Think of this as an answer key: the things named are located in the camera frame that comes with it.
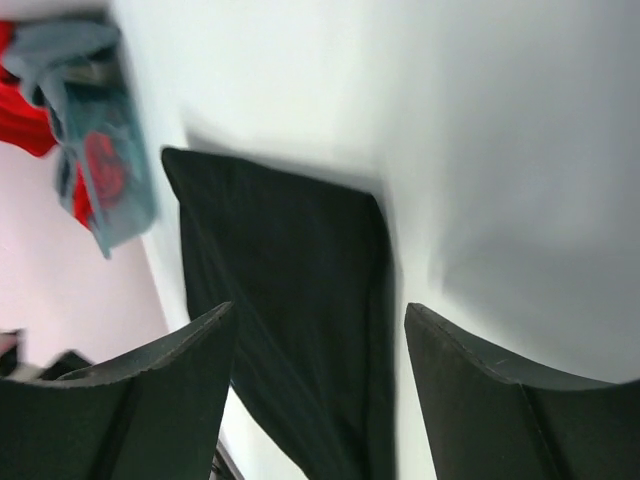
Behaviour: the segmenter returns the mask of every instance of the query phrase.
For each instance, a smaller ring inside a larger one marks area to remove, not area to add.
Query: gray cloth
[[[109,56],[119,38],[117,28],[86,20],[27,25],[16,29],[2,65],[20,79],[20,91],[27,102],[49,110],[51,131],[64,142],[67,70],[96,56]]]

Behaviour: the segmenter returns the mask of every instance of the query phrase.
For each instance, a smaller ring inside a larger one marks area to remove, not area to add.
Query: black object
[[[0,379],[0,478],[207,480],[238,329],[232,313],[222,305],[56,381]]]
[[[375,199],[250,161],[162,153],[192,318],[232,300],[232,385],[311,479],[395,477],[391,254]]]
[[[78,352],[69,350],[58,357],[38,375],[40,380],[56,380],[67,373],[90,367],[92,364]]]
[[[0,377],[8,377],[18,368],[20,337],[20,330],[0,333]]]
[[[417,304],[405,329],[439,480],[640,478],[640,382],[545,367]]]

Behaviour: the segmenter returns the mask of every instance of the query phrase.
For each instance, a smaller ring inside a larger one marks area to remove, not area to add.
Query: clear plastic container
[[[119,89],[68,84],[65,148],[81,167],[92,213],[89,228],[105,258],[143,233],[155,206],[135,114]]]

